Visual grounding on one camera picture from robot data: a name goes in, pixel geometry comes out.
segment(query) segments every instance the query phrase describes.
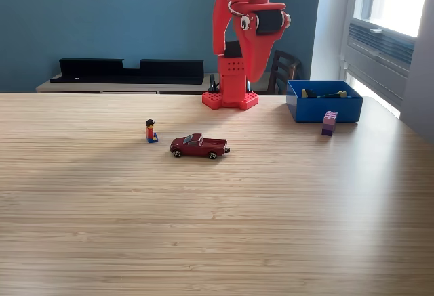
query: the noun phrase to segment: red toy car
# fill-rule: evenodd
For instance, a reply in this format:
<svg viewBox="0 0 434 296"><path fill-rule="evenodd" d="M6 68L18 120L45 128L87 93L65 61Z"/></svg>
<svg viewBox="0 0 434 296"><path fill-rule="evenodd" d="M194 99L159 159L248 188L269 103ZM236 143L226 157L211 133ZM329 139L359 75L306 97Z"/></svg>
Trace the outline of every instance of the red toy car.
<svg viewBox="0 0 434 296"><path fill-rule="evenodd" d="M203 138L201 133L195 133L188 137L176 138L170 145L170 152L177 158L186 155L216 159L217 156L231 152L227 144L226 139L207 139Z"/></svg>

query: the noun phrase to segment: purple lego brick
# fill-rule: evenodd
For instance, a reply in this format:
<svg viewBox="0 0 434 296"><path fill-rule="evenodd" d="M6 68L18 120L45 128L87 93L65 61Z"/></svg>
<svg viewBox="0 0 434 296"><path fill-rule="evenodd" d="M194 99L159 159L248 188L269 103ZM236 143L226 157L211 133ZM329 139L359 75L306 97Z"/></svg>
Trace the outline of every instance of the purple lego brick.
<svg viewBox="0 0 434 296"><path fill-rule="evenodd" d="M333 131L323 130L322 135L328 135L329 137L333 137Z"/></svg>
<svg viewBox="0 0 434 296"><path fill-rule="evenodd" d="M325 125L334 125L336 123L336 119L338 118L337 112L328 111L324 116L324 124Z"/></svg>
<svg viewBox="0 0 434 296"><path fill-rule="evenodd" d="M326 125L326 124L323 124L323 130L334 131L335 128L336 128L335 125Z"/></svg>

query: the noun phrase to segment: red shirt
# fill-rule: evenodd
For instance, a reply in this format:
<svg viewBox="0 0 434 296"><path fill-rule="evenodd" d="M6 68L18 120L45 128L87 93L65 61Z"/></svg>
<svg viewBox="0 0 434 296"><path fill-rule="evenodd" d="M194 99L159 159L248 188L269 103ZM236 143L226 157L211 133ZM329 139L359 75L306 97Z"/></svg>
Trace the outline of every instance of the red shirt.
<svg viewBox="0 0 434 296"><path fill-rule="evenodd" d="M154 129L146 128L146 134L148 138L154 138Z"/></svg>

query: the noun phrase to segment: blue plastic bin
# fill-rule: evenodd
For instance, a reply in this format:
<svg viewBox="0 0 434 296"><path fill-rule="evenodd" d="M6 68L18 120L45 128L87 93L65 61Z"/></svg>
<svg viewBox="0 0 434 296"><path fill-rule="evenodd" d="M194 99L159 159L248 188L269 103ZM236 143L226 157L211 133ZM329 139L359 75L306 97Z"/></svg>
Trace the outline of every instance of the blue plastic bin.
<svg viewBox="0 0 434 296"><path fill-rule="evenodd" d="M303 89L318 95L346 91L348 98L302 98ZM288 81L286 103L296 122L323 122L327 111L338 113L338 122L358 122L363 98L344 81Z"/></svg>

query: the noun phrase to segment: red robot arm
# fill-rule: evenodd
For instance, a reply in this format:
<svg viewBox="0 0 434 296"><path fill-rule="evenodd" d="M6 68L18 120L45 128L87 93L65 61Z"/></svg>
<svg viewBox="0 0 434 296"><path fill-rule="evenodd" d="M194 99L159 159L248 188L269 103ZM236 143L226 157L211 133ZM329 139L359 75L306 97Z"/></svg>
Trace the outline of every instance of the red robot arm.
<svg viewBox="0 0 434 296"><path fill-rule="evenodd" d="M247 80L255 83L261 78L274 42L290 25L283 9L285 4L269 0L216 0L212 24L220 92L204 94L203 103L213 109L243 110L258 103L258 96L246 91ZM224 35L231 18L239 41L229 46Z"/></svg>

